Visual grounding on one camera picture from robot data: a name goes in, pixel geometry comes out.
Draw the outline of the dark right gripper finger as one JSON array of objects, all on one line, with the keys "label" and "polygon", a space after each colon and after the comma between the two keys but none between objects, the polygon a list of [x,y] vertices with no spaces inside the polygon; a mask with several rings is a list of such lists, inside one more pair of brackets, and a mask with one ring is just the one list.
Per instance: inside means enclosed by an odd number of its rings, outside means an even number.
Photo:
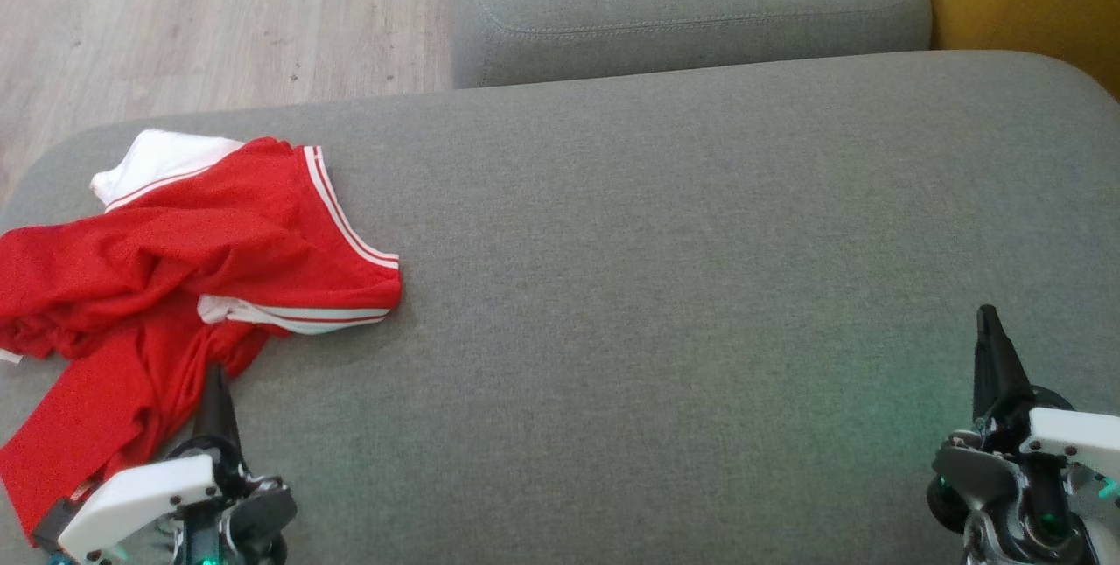
[{"label": "dark right gripper finger", "polygon": [[1035,399],[1033,385],[996,307],[984,303],[976,313],[973,422],[1004,422]]}]

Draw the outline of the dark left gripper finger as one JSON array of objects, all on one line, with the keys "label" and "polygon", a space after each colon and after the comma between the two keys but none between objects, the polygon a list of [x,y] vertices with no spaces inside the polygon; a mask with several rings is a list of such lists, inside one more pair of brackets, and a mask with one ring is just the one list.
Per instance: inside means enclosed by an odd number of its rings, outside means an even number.
[{"label": "dark left gripper finger", "polygon": [[206,370],[199,409],[193,417],[192,448],[217,450],[227,463],[244,460],[231,381],[221,363],[211,363]]}]

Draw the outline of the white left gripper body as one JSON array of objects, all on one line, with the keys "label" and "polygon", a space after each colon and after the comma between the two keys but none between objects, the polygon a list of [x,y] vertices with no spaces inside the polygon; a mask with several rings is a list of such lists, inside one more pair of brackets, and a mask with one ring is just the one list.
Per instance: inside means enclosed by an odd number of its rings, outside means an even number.
[{"label": "white left gripper body", "polygon": [[164,461],[109,478],[52,530],[52,557],[120,564],[121,544],[144,527],[171,540],[172,564],[284,564],[284,527],[298,504],[280,476],[253,476],[192,441]]}]

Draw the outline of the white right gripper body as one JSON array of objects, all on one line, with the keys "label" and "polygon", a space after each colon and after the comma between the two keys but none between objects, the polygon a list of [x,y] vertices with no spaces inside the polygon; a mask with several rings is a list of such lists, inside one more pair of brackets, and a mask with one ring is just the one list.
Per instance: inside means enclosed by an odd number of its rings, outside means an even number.
[{"label": "white right gripper body", "polygon": [[1116,416],[1033,402],[949,433],[932,467],[928,511],[963,564],[1116,564],[1116,529],[1075,511],[1084,488],[1117,500]]}]

